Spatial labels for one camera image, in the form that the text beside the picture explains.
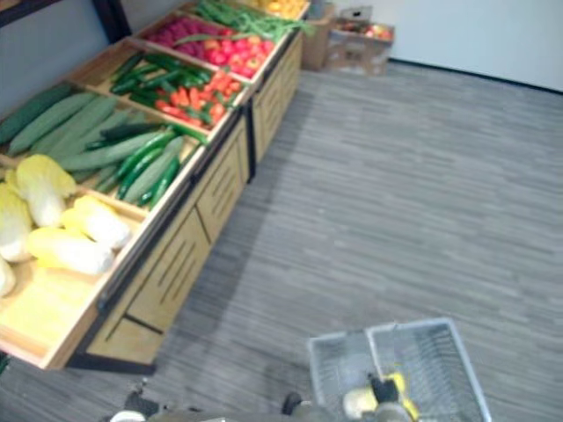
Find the chili pepper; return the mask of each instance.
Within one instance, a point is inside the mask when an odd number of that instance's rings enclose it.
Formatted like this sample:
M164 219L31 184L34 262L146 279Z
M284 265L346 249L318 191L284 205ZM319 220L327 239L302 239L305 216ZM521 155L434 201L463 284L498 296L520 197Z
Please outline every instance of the chili pepper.
M135 66L139 64L139 62L143 59L143 57L143 51L140 51L139 53L129 57L117 70L115 70L112 75L112 81L117 82L122 76L133 70Z

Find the gray carpet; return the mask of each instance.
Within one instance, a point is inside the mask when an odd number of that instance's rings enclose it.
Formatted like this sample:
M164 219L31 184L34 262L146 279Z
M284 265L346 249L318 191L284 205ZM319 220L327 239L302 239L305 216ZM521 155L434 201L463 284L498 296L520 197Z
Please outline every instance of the gray carpet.
M404 65L303 73L147 396L277 411L310 394L309 336L447 316L494 420L560 420L562 135L555 94ZM135 380L15 362L0 419L96 421Z

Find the wooden cabinet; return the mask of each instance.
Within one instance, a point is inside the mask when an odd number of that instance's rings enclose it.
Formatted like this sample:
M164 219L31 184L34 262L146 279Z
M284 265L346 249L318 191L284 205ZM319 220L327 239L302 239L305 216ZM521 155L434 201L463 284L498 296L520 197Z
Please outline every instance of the wooden cabinet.
M151 248L86 352L151 363L229 219L248 179L246 123L240 119Z
M301 33L296 34L262 89L254 96L252 116L257 162L266 154L299 84L302 37Z
M241 120L230 136L234 142L223 163L207 180L196 204L211 243L219 237L248 179L244 170L248 168L247 153L239 148L247 142L246 124Z

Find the red tomato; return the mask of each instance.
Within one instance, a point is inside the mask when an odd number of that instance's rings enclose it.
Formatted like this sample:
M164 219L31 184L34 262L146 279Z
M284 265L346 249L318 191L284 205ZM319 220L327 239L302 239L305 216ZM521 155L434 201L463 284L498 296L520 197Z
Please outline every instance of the red tomato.
M235 41L235 48L237 49L237 51L245 51L246 49L248 49L248 41L247 40L236 40Z
M254 71L256 71L256 69L258 69L261 64L262 63L256 57L253 57L246 61L246 67L248 69L253 69Z
M234 65L242 65L245 61L243 60L243 58L240 56L239 53L235 53L233 55L230 56L229 59L229 65L232 67Z
M237 52L237 50L233 47L232 43L221 46L221 51L228 58L230 58L232 55L234 55Z
M251 56L252 56L252 55L250 54L250 51L248 51L248 50L240 51L240 52L238 53L238 55L240 55L240 58L241 58L241 60L242 60L243 62L246 62L246 61L247 61L248 59L250 59Z
M241 70L240 70L240 75L247 77L249 79L252 79L252 77L254 76L254 69L250 69L247 68L246 66L244 66Z
M260 43L262 42L262 39L258 35L251 35L246 40L248 41L249 44L254 46L259 46Z
M212 50L215 48L219 48L221 47L221 45L219 44L219 41L217 40L204 40L203 41L203 48L206 50Z
M262 47L262 51L266 54L269 54L275 48L274 42L270 40L262 41L260 46Z
M209 61L217 66L223 66L227 62L227 56L219 50L212 50L209 54Z
M260 48L260 45L258 44L251 44L251 47L248 51L250 52L251 57L256 57L256 55L262 54L262 48Z
M231 64L230 66L230 70L232 70L233 72L235 72L238 75L242 75L243 74L243 69L245 67L242 64Z

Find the yellow object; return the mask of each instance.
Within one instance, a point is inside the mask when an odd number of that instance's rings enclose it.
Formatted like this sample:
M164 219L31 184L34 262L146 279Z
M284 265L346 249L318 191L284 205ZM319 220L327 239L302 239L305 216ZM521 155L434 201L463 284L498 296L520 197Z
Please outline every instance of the yellow object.
M35 155L23 160L16 177L9 175L10 186L26 200L35 223L40 227L58 226L65 209L64 198L77 189L74 179L48 156Z
M26 240L31 231L32 218L27 204L8 184L0 183L0 257L10 262L28 259Z
M131 238L131 229L115 211L91 196L75 200L74 207L62 213L62 224L111 249L123 247Z
M16 286L16 276L6 261L0 257L0 297L9 294Z
M420 417L419 410L414 405L412 400L410 400L408 398L404 398L402 404L403 404L403 407L406 409L406 411L408 411L409 415L411 415L411 418L414 422L419 420L419 417Z
M36 229L27 239L27 248L38 264L47 268L68 268L94 275L103 273L113 263L109 248L65 229Z

